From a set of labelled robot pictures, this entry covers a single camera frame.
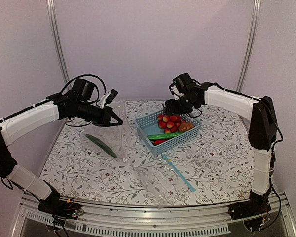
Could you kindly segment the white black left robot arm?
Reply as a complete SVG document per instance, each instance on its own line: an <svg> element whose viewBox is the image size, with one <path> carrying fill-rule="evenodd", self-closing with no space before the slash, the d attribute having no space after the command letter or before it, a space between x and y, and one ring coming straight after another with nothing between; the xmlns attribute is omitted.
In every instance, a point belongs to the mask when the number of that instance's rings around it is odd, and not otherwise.
<svg viewBox="0 0 296 237"><path fill-rule="evenodd" d="M28 133L63 119L79 118L98 127L122 125L122 119L109 106L118 92L105 90L102 97L92 101L92 93L99 89L85 77L82 74L73 78L73 86L68 91L62 88L37 104L0 118L0 178L28 191L39 201L40 211L56 216L72 217L81 211L81 206L71 200L62 201L54 187L20 166L8 147Z"/></svg>

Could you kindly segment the smooth green cucumber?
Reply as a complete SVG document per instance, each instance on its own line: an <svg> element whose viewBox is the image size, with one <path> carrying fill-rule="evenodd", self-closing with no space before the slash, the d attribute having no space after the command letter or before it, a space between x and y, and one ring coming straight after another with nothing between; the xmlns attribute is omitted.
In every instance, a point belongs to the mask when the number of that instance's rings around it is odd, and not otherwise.
<svg viewBox="0 0 296 237"><path fill-rule="evenodd" d="M167 133L167 134L156 134L156 135L149 135L147 138L151 141L156 140L169 140L175 138L177 136L182 135L183 133Z"/></svg>

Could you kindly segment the dark green bumpy cucumber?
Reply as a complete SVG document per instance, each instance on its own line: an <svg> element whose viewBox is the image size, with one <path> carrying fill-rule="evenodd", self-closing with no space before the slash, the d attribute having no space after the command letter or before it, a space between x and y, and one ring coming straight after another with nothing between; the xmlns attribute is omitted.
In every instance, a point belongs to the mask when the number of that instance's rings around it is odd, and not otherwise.
<svg viewBox="0 0 296 237"><path fill-rule="evenodd" d="M99 146L106 154L108 154L113 158L117 158L117 154L108 145L106 145L101 139L95 136L92 136L90 134L86 134L85 136L95 145Z"/></svg>

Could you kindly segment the brown potato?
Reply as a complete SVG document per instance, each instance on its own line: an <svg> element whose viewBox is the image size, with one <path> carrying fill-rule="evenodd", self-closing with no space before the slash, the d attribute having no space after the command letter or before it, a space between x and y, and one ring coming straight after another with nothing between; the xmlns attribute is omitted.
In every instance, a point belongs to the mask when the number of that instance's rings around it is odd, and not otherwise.
<svg viewBox="0 0 296 237"><path fill-rule="evenodd" d="M178 132L184 133L194 128L194 125L189 122L181 123L178 127Z"/></svg>

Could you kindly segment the red lychee fruit bunch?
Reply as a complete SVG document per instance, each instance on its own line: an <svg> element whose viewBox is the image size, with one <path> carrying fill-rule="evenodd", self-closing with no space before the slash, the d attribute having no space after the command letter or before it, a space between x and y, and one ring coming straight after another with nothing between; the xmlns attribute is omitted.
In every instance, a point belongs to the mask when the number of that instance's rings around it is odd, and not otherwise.
<svg viewBox="0 0 296 237"><path fill-rule="evenodd" d="M177 133L181 125L181 117L179 115L168 116L163 112L157 116L158 127L164 134Z"/></svg>

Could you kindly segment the clear pink zipper bag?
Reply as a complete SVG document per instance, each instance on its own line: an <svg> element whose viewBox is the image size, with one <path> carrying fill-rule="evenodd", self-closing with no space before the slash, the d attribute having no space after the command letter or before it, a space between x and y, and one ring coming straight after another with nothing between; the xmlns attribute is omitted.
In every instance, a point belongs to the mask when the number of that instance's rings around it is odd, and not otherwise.
<svg viewBox="0 0 296 237"><path fill-rule="evenodd" d="M114 102L109 105L113 111L122 119L123 124L112 127L99 127L89 125L84 130L84 135L91 135L100 139L115 154L115 160L129 163L128 148L130 146L131 127L126 114L125 101Z"/></svg>

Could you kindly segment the red chili pepper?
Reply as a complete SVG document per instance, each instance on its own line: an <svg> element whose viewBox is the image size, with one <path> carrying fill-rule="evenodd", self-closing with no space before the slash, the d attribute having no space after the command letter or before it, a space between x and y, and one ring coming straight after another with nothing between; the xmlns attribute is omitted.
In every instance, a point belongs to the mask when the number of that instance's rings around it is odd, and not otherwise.
<svg viewBox="0 0 296 237"><path fill-rule="evenodd" d="M166 142L167 140L156 140L156 141L154 141L154 145L155 146L157 146L157 145L159 145L159 144L162 144L162 143L164 143L164 142Z"/></svg>

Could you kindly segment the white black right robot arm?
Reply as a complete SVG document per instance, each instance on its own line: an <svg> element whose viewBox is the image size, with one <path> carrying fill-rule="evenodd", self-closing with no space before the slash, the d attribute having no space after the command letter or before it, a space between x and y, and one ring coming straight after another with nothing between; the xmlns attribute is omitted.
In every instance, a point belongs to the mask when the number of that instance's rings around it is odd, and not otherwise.
<svg viewBox="0 0 296 237"><path fill-rule="evenodd" d="M237 114L249 123L248 141L254 158L254 180L249 200L228 207L233 220L268 213L268 197L275 191L272 184L276 155L275 146L284 140L270 97L255 97L220 86L216 82L199 83L189 73L176 76L169 85L173 95L165 102L167 115L191 113L208 105Z"/></svg>

